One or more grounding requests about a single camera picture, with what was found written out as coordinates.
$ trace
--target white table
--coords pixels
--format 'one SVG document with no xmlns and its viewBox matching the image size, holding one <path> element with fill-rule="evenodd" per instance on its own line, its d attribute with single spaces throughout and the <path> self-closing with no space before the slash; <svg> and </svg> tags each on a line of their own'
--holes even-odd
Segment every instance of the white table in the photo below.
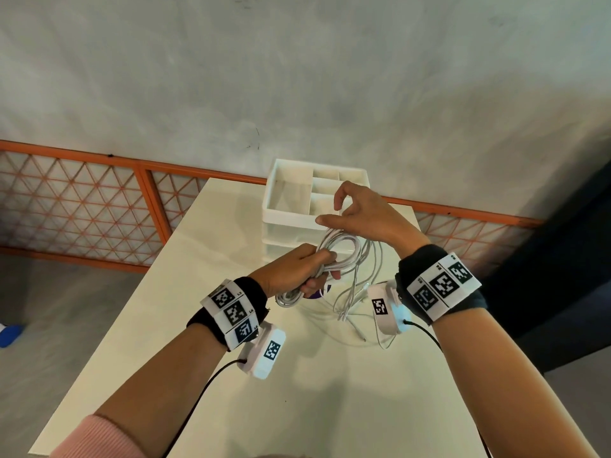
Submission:
<svg viewBox="0 0 611 458">
<path fill-rule="evenodd" d="M 223 279 L 260 266 L 263 190 L 209 180 L 30 453 L 49 454 L 185 327 Z M 410 207 L 395 208 L 417 225 Z M 388 247 L 384 252 L 380 278 L 390 278 L 398 258 Z M 408 331 L 383 351 L 371 317 L 354 316 L 368 336 L 364 343 L 320 302 L 282 309 L 270 300 L 268 306 L 268 320 L 287 335 L 270 376 L 223 372 L 172 457 L 484 456 L 443 355 L 421 331 Z M 371 307 L 363 302 L 360 310 Z M 238 354 L 227 354 L 222 364 Z"/>
</svg>

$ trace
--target right hand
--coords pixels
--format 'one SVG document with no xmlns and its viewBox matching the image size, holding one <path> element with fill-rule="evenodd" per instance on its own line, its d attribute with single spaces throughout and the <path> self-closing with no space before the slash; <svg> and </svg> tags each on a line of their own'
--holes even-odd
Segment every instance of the right hand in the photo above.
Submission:
<svg viewBox="0 0 611 458">
<path fill-rule="evenodd" d="M 341 209 L 346 196 L 352 198 L 353 204 L 342 215 L 319 215 L 316 223 L 327 228 L 345 230 L 366 239 L 385 242 L 397 251 L 401 259 L 431 243 L 377 192 L 345 181 L 335 193 L 336 211 Z"/>
</svg>

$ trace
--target coiled white cable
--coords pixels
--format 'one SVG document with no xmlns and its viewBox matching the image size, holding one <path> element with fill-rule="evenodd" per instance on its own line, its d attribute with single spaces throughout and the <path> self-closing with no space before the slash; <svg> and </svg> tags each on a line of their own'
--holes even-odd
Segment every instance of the coiled white cable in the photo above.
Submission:
<svg viewBox="0 0 611 458">
<path fill-rule="evenodd" d="M 347 318 L 348 311 L 354 304 L 354 302 L 352 301 L 355 298 L 356 287 L 364 283 L 364 281 L 361 283 L 357 283 L 357 272 L 358 272 L 359 266 L 367 259 L 372 249 L 371 245 L 373 244 L 372 241 L 367 239 L 365 240 L 365 243 L 361 245 L 361 241 L 359 240 L 359 237 L 355 236 L 354 234 L 349 234 L 345 232 L 344 230 L 328 229 L 325 233 L 325 237 L 323 238 L 321 243 L 318 245 L 316 251 L 318 252 L 321 249 L 332 250 L 333 246 L 335 246 L 336 244 L 344 240 L 350 241 L 355 247 L 355 250 L 353 251 L 352 254 L 350 254 L 350 257 L 348 257 L 347 259 L 341 260 L 339 262 L 333 262 L 332 264 L 321 265 L 318 271 L 312 276 L 312 278 L 317 278 L 325 272 L 333 272 L 333 271 L 340 271 L 342 275 L 345 275 L 346 273 L 350 273 L 353 270 L 355 271 L 355 277 L 354 277 L 352 286 L 346 289 L 346 291 L 341 293 L 341 294 L 344 294 L 345 292 L 350 292 L 350 294 L 348 294 L 348 299 L 344 307 L 344 310 L 341 312 L 339 316 L 339 319 L 342 321 L 344 321 Z M 381 254 L 382 247 L 379 245 L 379 243 L 378 243 L 378 246 L 379 246 L 380 254 Z M 375 246 L 373 246 L 373 251 L 374 251 L 374 257 L 375 257 L 376 262 L 374 263 L 371 276 L 366 280 L 367 282 L 369 282 L 370 280 L 375 280 L 375 278 L 377 277 L 379 273 L 379 268 L 381 267 L 381 264 L 382 264 L 382 260 L 381 260 L 382 257 L 380 256 L 380 264 L 378 267 L 378 264 L 377 264 L 378 257 L 377 257 Z M 302 297 L 303 297 L 303 292 L 301 292 L 299 289 L 294 289 L 293 291 L 289 291 L 289 292 L 285 292 L 284 294 L 277 295 L 276 303 L 280 307 L 289 308 L 297 304 L 297 302 Z"/>
</svg>

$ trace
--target white organizer tray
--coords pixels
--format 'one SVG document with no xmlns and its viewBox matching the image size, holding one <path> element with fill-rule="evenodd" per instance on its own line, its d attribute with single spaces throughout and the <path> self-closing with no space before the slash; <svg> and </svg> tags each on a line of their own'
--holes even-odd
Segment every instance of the white organizer tray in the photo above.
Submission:
<svg viewBox="0 0 611 458">
<path fill-rule="evenodd" d="M 263 221 L 325 230 L 315 219 L 321 214 L 337 213 L 333 210 L 333 195 L 346 180 L 369 186 L 363 169 L 276 159 L 265 186 Z M 347 198 L 343 208 L 351 203 Z"/>
</svg>

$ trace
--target gray floor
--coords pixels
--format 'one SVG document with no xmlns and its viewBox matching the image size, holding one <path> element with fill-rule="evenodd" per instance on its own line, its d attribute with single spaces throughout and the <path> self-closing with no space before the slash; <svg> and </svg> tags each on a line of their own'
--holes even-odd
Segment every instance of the gray floor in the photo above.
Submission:
<svg viewBox="0 0 611 458">
<path fill-rule="evenodd" d="M 26 324 L 0 349 L 3 458 L 25 458 L 143 275 L 0 255 L 0 323 Z"/>
</svg>

